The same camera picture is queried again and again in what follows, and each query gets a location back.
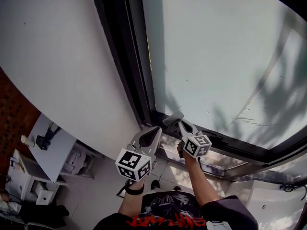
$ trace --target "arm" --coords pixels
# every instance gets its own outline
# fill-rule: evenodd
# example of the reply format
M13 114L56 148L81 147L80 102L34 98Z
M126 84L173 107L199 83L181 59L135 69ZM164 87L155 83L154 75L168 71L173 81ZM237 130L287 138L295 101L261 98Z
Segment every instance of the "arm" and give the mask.
M139 182L135 182L131 187L131 190L139 190L143 187L144 179L140 180ZM125 193L124 200L118 210L120 214L134 217L141 213L142 207L142 198L143 194L140 195L130 195Z
M183 157L190 175L195 198L199 205L202 207L206 203L219 200L220 197L208 182L195 158L188 155L185 151L183 151Z

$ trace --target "window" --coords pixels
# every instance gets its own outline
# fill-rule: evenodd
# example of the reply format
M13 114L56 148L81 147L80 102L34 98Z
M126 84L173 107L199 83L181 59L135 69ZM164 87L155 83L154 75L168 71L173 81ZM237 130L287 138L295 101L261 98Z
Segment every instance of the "window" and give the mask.
M180 138L162 123L180 110L230 179L305 153L306 0L94 1L140 126Z

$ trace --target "black wristband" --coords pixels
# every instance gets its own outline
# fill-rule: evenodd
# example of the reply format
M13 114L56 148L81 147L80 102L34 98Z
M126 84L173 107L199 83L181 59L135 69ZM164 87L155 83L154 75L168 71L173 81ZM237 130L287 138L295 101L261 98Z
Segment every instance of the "black wristband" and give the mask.
M142 188L139 189L139 190L132 190L132 189L130 189L128 187L126 187L125 189L126 189L126 193L127 194L130 194L130 195L140 195L140 194L142 194L144 192L144 187L145 187L145 184L143 184Z

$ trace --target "printed graphic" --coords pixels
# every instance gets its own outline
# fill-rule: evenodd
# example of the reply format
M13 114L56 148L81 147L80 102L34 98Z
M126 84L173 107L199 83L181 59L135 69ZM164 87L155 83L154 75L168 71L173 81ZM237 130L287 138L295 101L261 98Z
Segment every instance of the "printed graphic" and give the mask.
M208 147L204 147L204 148L200 148L200 150L198 151L196 157L199 157L199 156L202 156L202 155L205 155L206 152L208 150Z
M126 151L126 153L118 163L134 169L138 164L138 162L140 161L140 159L141 155Z
M207 140L207 138L205 136L198 136L195 137L195 139L197 140L197 142L202 146L202 145L206 145L206 144L210 144L210 142Z
M189 154L191 154L192 156L194 156L197 146L191 142L190 140L188 140L185 148L184 148Z
M143 178L150 170L150 161L138 170L139 179Z
M126 168L118 167L121 175L126 176L132 180L135 180L135 175L133 171L130 171Z

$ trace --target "shoe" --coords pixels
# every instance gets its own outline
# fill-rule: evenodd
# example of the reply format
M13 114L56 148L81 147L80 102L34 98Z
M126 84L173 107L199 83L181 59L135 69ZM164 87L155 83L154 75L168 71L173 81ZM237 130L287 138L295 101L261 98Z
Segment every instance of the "shoe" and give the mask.
M181 187L180 187L180 186L175 186L175 187L174 187L174 190L175 190L175 191L181 191Z
M152 190L154 190L155 188L160 188L160 183L159 183L159 181L158 181L158 180L153 180L153 181L152 181L152 184L151 184L151 186L150 186L150 188L151 188Z

